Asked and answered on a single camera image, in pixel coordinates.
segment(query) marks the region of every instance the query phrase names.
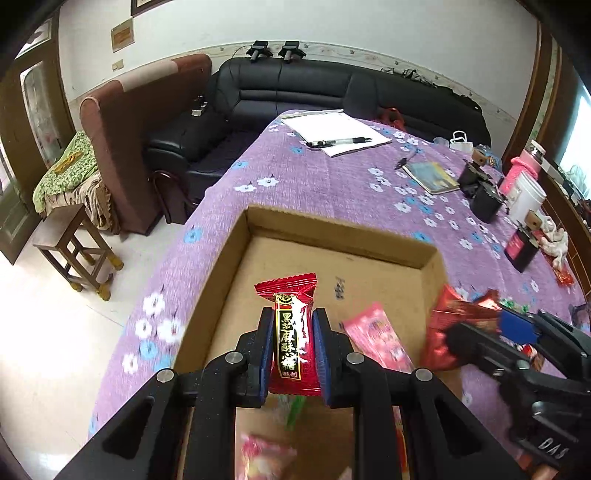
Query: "red bag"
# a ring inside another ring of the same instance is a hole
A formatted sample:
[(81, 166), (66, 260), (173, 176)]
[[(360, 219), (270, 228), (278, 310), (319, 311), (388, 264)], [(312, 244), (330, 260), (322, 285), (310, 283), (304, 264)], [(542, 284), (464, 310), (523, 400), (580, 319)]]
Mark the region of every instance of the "red bag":
[(255, 285), (256, 293), (275, 303), (275, 354), (269, 380), (271, 393), (320, 395), (312, 337), (312, 295), (315, 288), (315, 273)]
[(378, 122), (406, 132), (406, 127), (404, 126), (404, 118), (402, 117), (400, 111), (398, 111), (395, 108), (388, 108), (384, 110), (382, 115), (380, 115), (380, 117), (378, 118)]

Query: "red candy wrapper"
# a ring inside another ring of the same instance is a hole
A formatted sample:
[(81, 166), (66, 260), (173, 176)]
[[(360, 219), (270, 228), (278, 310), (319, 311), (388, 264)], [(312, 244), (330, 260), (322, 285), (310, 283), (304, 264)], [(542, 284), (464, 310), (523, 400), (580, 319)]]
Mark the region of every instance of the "red candy wrapper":
[(463, 301), (451, 286), (445, 285), (427, 325), (421, 364), (431, 370), (452, 370), (459, 367), (456, 357), (447, 348), (446, 330), (456, 323), (468, 322), (487, 332), (499, 333), (500, 311), (496, 290), (489, 290), (470, 303)]
[(312, 338), (316, 274), (278, 278), (255, 285), (256, 293), (275, 303), (275, 354), (269, 391), (320, 395)]
[[(413, 362), (400, 343), (381, 304), (374, 303), (353, 319), (343, 322), (341, 327), (364, 355), (375, 360), (382, 367), (408, 374), (413, 371)], [(392, 410), (402, 477), (407, 479), (409, 478), (408, 458), (402, 416), (399, 407), (393, 407)]]

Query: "wooden stool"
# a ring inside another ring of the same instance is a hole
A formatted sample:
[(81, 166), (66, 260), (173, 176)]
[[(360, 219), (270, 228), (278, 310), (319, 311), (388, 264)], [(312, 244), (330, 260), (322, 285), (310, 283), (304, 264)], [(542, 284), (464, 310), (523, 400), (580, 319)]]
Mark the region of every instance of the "wooden stool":
[[(83, 247), (76, 238), (76, 231), (81, 225), (86, 228), (98, 248)], [(68, 249), (69, 243), (74, 245), (74, 251), (72, 252)], [(105, 263), (105, 259), (109, 259), (109, 262), (111, 262), (116, 270), (123, 268), (123, 262), (113, 253), (107, 242), (101, 237), (97, 228), (92, 224), (86, 214), (84, 205), (68, 205), (53, 209), (47, 219), (37, 228), (33, 246), (39, 249), (43, 256), (49, 260), (49, 263), (69, 282), (74, 290), (82, 291), (82, 284), (89, 285), (95, 289), (99, 297), (104, 301), (110, 299), (109, 281), (99, 283), (96, 277), (103, 263)], [(62, 267), (51, 253), (52, 251), (61, 253), (66, 259), (67, 264)], [(92, 272), (85, 269), (76, 259), (78, 253), (82, 254), (82, 257), (90, 265), (94, 265)], [(100, 257), (94, 258), (92, 255), (100, 255)], [(80, 277), (70, 275), (70, 268), (74, 268)]]

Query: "white bucket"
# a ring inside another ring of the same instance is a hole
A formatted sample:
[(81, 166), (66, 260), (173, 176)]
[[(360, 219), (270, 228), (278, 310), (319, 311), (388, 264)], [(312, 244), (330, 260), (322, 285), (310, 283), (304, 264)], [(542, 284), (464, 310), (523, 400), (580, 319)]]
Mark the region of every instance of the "white bucket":
[(522, 172), (511, 191), (507, 194), (509, 218), (515, 223), (523, 223), (527, 212), (536, 212), (546, 199), (546, 192), (529, 173)]

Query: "pen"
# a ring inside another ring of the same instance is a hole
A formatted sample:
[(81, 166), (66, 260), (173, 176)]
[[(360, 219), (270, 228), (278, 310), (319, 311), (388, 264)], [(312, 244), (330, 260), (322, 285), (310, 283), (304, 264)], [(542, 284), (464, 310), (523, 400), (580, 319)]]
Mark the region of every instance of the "pen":
[(367, 143), (372, 139), (368, 137), (341, 138), (339, 140), (318, 140), (317, 142), (306, 142), (310, 148), (333, 147), (334, 145), (347, 145), (351, 143)]

